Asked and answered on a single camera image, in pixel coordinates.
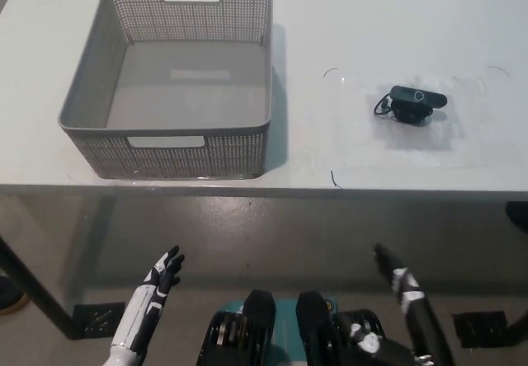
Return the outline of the white and black left hand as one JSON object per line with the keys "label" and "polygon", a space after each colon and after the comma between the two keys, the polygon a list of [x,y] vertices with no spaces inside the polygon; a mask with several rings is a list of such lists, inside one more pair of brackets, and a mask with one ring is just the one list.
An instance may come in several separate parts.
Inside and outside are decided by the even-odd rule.
{"label": "white and black left hand", "polygon": [[145,355],[162,315],[167,296],[180,282],[178,276],[185,256],[174,246],[152,266],[136,288],[116,329],[111,348]]}

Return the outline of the white and black right hand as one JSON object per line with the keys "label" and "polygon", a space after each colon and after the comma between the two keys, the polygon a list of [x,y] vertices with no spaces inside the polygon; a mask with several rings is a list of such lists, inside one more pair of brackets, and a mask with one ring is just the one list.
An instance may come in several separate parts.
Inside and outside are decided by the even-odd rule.
{"label": "white and black right hand", "polygon": [[358,357],[367,365],[454,365],[446,335],[413,272],[380,243],[373,254],[403,313],[412,348],[350,322],[347,338]]}

